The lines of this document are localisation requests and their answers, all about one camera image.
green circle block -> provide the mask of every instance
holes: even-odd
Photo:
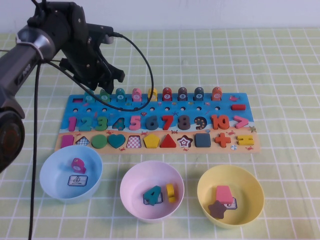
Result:
[[[107,137],[102,134],[95,135],[91,139],[91,144],[95,149],[102,149],[107,145],[107,143],[108,143]]]

pink bowl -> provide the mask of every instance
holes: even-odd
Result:
[[[173,184],[175,202],[170,203],[167,184]],[[143,194],[154,186],[161,187],[163,202],[145,205]],[[123,177],[120,197],[124,207],[133,216],[146,223],[157,223],[173,214],[185,194],[185,185],[176,169],[162,161],[144,161],[133,166]]]

light blue bowl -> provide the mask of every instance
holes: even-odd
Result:
[[[75,173],[74,158],[84,162],[85,174]],[[97,191],[103,172],[100,155],[92,148],[72,145],[54,152],[40,171],[40,185],[50,197],[66,204],[77,204],[92,197]]]

white wall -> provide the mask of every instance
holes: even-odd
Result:
[[[83,6],[88,23],[112,26],[115,31],[320,25],[319,0],[74,0],[74,2]],[[31,0],[0,0],[0,32],[17,32],[33,15],[34,9]]]

teal heart block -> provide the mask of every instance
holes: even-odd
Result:
[[[115,135],[115,134],[111,134],[109,137],[108,137],[108,141],[109,141],[109,144],[114,147],[115,149],[117,148],[120,148],[122,146],[122,144],[125,143],[126,141],[126,137],[122,134],[118,134],[118,135]]]

